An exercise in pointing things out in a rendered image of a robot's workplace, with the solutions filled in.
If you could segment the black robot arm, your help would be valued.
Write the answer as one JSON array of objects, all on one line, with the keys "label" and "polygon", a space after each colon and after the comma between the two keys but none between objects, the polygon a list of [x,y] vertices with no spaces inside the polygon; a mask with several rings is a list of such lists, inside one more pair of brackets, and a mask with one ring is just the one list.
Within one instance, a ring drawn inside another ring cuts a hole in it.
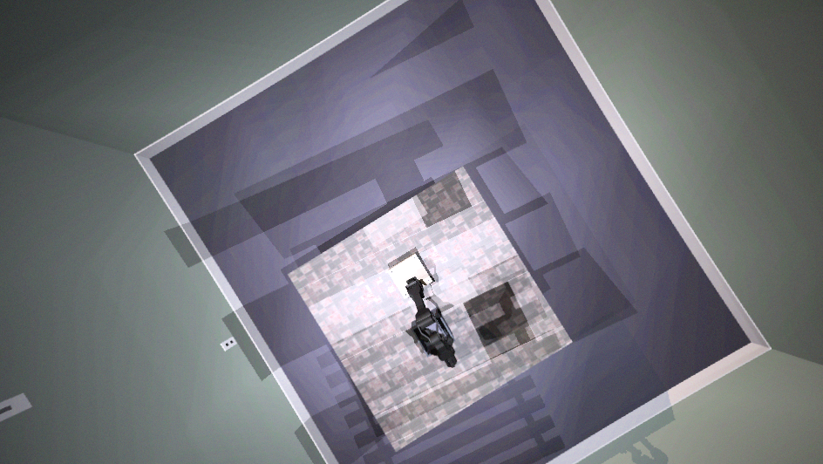
[{"label": "black robot arm", "polygon": [[[429,352],[433,356],[438,356],[439,360],[445,361],[447,367],[453,368],[456,363],[457,359],[454,357],[455,350],[446,342],[446,340],[439,335],[439,324],[435,316],[433,315],[432,311],[429,308],[425,307],[425,303],[423,298],[424,295],[424,287],[422,283],[416,278],[413,277],[407,280],[407,285],[405,286],[409,297],[414,301],[417,307],[417,313],[415,315],[415,322],[417,327],[419,328],[422,335],[427,337],[431,342],[431,347],[429,348]],[[434,320],[435,319],[435,320]],[[436,321],[436,330],[432,334],[427,334],[426,332],[422,331],[427,326],[434,324]]]}]

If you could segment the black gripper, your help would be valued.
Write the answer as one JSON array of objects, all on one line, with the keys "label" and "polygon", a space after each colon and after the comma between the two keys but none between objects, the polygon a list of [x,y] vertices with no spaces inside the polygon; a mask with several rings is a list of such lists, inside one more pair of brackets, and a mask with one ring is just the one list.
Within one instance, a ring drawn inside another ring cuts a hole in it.
[{"label": "black gripper", "polygon": [[[429,330],[429,329],[427,329],[427,328],[424,328],[422,331],[426,332],[426,333],[427,333],[427,334],[429,334],[429,335],[435,332],[435,331],[433,331],[433,330]],[[440,335],[441,337],[443,337],[444,339],[446,339],[446,337],[445,337],[445,335],[444,335],[444,334],[440,333],[439,335]],[[424,340],[424,341],[427,341],[427,340],[429,341],[429,339],[428,339],[427,337],[425,337],[424,335],[422,335],[422,334],[420,334],[420,338],[421,338],[422,340]],[[453,338],[452,338],[452,337],[450,337],[450,336],[447,336],[446,342],[447,342],[450,346],[452,346],[452,344],[453,344]]]}]

